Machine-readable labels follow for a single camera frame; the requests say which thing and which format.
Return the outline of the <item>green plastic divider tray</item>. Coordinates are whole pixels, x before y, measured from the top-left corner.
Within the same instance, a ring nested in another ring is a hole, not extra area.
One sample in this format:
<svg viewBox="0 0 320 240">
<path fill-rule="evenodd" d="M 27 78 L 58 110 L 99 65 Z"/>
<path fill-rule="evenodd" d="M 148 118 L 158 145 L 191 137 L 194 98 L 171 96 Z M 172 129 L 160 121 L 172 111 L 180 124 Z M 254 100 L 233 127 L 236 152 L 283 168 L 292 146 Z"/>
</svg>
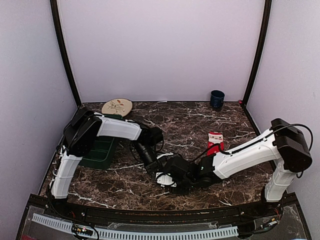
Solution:
<svg viewBox="0 0 320 240">
<path fill-rule="evenodd" d="M 82 158 L 78 165 L 107 170 L 111 166 L 119 140 L 120 138 L 112 136 L 98 136 L 90 152 Z"/>
</svg>

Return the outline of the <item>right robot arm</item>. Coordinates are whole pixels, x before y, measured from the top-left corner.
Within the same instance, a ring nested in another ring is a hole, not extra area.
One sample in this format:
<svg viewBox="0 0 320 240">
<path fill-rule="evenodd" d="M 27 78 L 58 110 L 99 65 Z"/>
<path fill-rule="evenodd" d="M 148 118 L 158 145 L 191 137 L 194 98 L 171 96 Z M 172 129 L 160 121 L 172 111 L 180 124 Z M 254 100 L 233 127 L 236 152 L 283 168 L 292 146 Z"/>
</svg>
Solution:
<svg viewBox="0 0 320 240">
<path fill-rule="evenodd" d="M 169 187 L 174 194 L 185 194 L 193 188 L 207 188 L 232 175 L 274 161 L 276 169 L 263 188 L 262 201 L 255 205 L 255 213 L 266 217 L 282 199 L 284 192 L 297 173 L 307 170 L 312 162 L 311 144 L 298 128 L 281 118 L 272 120 L 271 127 L 261 135 L 229 151 L 220 151 L 202 157 L 199 163 L 186 161 L 180 156 L 171 157 L 155 181 Z"/>
</svg>

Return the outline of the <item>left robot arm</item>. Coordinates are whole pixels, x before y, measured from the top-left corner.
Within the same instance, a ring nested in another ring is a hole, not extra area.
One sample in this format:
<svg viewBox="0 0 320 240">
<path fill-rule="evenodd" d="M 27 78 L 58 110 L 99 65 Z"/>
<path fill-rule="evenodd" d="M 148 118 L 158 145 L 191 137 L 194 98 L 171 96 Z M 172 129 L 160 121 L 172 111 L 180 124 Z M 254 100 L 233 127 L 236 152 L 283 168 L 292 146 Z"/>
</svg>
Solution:
<svg viewBox="0 0 320 240">
<path fill-rule="evenodd" d="M 163 141 L 162 130 L 133 120 L 107 117 L 85 107 L 79 110 L 63 130 L 59 155 L 53 170 L 47 194 L 55 200 L 51 210 L 60 218 L 67 218 L 70 206 L 62 199 L 69 194 L 69 187 L 77 166 L 87 155 L 98 137 L 112 137 L 131 141 L 146 171 L 152 174 L 162 166 L 157 158 L 156 145 Z"/>
</svg>

